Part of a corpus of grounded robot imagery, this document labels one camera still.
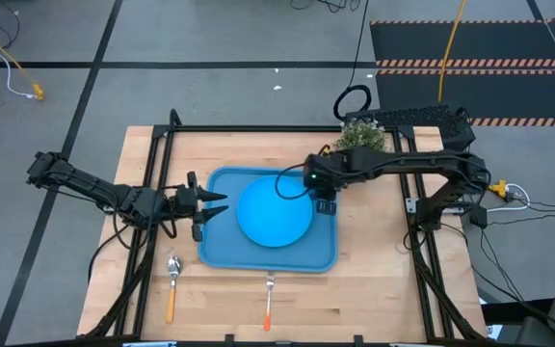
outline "white cable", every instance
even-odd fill
[[[4,63],[6,63],[6,67],[8,67],[8,83],[6,84],[6,86],[8,87],[8,91],[15,93],[16,95],[25,96],[29,99],[37,98],[33,94],[17,92],[14,89],[12,89],[12,87],[10,87],[10,80],[12,78],[12,69],[10,68],[10,63],[8,63],[8,60],[1,54],[0,54],[0,58],[4,61]]]
[[[528,207],[530,207],[530,197],[528,196],[528,193],[526,193],[526,190],[521,188],[519,185],[515,184],[515,183],[507,183],[506,185],[506,189],[507,192],[509,191],[510,187],[516,187],[517,189],[519,189],[523,194],[524,197],[526,197],[526,204],[520,207],[498,207],[498,208],[492,208],[489,209],[488,212],[494,212],[494,211],[520,211],[520,210],[524,210]]]

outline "fork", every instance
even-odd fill
[[[265,313],[265,331],[271,329],[271,297],[274,292],[274,284],[276,284],[276,275],[273,271],[267,274],[267,312]]]

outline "spoon with orange handle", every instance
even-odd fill
[[[174,317],[174,287],[177,284],[177,277],[181,273],[181,262],[179,258],[176,256],[172,256],[169,259],[169,273],[171,274],[171,293],[169,294],[169,303],[166,310],[166,322],[172,322],[172,318]]]

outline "yellow cable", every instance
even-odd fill
[[[449,52],[451,51],[451,45],[453,44],[453,37],[455,32],[458,31],[458,25],[462,19],[463,7],[466,5],[466,0],[462,0],[460,4],[460,11],[458,12],[458,17],[453,23],[453,30],[451,30],[451,36],[449,37],[449,43],[447,43],[447,49],[444,50],[444,58],[442,59],[442,68],[440,69],[440,82],[438,83],[438,102],[442,101],[442,82],[444,82],[444,69],[447,65],[447,60],[449,59]]]
[[[38,83],[36,79],[30,76],[29,73],[27,73],[27,71],[25,71],[25,69],[16,61],[16,59],[10,54],[8,54],[8,52],[4,49],[4,47],[1,46],[1,44],[0,44],[0,52],[3,53],[8,58],[8,60],[13,62],[16,65],[16,67],[18,67],[18,69],[25,75],[25,77],[30,82],[32,82],[32,85],[34,87],[34,92],[36,92],[36,98],[38,100],[44,100],[44,90],[40,86],[40,83]]]

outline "blue tray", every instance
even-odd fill
[[[210,201],[205,207],[227,205],[228,209],[202,228],[198,257],[204,263],[223,268],[321,273],[337,260],[337,214],[313,213],[309,229],[296,242],[278,248],[264,247],[251,241],[239,227],[237,202],[246,187],[265,175],[282,169],[221,167],[211,173],[207,189],[228,198]],[[303,181],[301,171],[286,176]]]

